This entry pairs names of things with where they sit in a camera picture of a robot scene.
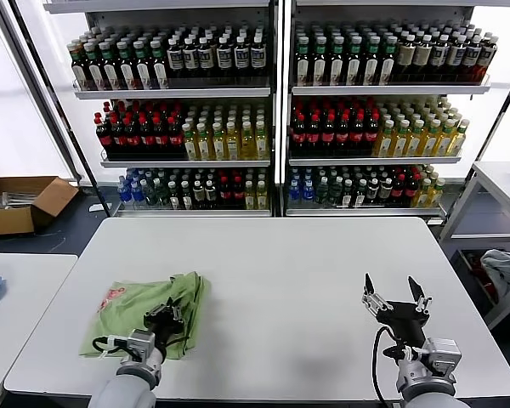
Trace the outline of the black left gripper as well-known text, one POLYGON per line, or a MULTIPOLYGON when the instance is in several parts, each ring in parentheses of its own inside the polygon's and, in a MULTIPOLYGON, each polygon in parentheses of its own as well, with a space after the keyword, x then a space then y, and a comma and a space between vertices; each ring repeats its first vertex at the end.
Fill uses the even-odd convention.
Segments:
POLYGON ((172 299, 156 305, 144 314, 144 327, 155 335, 155 345, 165 347, 170 338, 184 331, 181 306, 172 299))

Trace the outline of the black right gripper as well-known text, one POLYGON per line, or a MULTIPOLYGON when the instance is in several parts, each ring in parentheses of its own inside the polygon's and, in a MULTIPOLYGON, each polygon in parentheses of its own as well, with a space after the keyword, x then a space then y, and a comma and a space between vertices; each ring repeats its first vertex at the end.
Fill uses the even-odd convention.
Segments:
POLYGON ((409 287, 414 303, 390 302, 376 293, 371 277, 365 273, 365 284, 361 302, 377 321, 389 326, 394 337, 401 343, 424 343, 426 337, 423 327, 428 322, 429 307, 432 298, 426 296, 421 285, 412 276, 408 277, 409 287))

